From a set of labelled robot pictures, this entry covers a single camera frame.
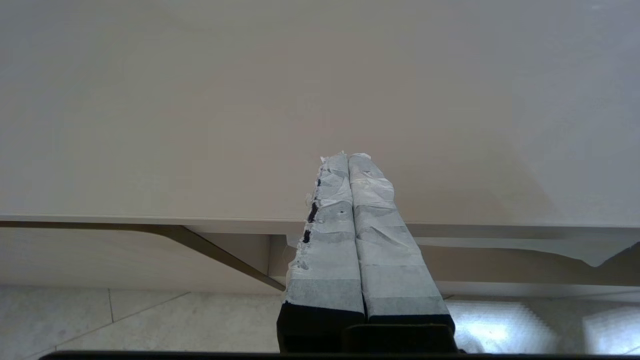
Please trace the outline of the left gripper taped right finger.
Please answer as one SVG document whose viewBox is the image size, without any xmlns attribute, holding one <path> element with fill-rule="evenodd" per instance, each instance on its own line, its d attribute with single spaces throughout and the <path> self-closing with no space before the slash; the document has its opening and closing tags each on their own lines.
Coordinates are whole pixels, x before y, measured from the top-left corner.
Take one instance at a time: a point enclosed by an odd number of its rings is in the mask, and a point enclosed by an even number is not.
<svg viewBox="0 0 640 360">
<path fill-rule="evenodd" d="M 366 317 L 377 325 L 455 322 L 394 201 L 393 184 L 366 153 L 348 159 Z"/>
</svg>

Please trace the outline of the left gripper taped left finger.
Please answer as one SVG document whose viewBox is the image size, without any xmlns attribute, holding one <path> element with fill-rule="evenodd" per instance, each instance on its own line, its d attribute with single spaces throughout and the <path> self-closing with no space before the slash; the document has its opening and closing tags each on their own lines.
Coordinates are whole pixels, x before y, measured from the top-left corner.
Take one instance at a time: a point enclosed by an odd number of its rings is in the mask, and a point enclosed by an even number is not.
<svg viewBox="0 0 640 360">
<path fill-rule="evenodd" d="M 276 322 L 281 353 L 339 353 L 345 330 L 365 322 L 345 153 L 325 157 Z"/>
</svg>

